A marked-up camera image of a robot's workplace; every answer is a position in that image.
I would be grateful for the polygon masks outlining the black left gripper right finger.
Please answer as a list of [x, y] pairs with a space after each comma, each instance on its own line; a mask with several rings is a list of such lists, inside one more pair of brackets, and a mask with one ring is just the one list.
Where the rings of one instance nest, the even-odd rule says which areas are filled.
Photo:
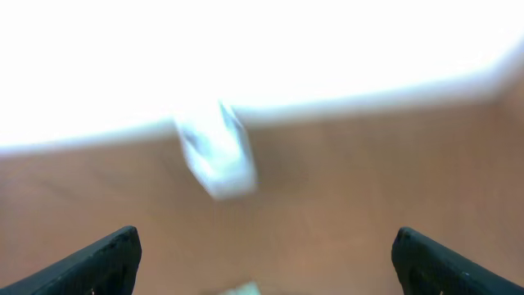
[[523, 295], [522, 286], [409, 227], [399, 229], [391, 260], [405, 295]]

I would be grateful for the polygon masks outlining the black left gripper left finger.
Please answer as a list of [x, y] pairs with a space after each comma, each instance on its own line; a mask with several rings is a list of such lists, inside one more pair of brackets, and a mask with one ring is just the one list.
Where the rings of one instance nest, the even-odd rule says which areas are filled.
[[1, 289], [12, 295], [132, 295], [142, 247], [128, 225]]

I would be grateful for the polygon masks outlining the teal wet wipes pack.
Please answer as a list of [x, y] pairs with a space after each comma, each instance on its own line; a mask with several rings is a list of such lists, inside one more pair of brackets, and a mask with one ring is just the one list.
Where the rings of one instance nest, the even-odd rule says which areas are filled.
[[255, 282], [248, 282], [238, 285], [234, 288], [227, 289], [219, 295], [261, 295], [260, 289]]

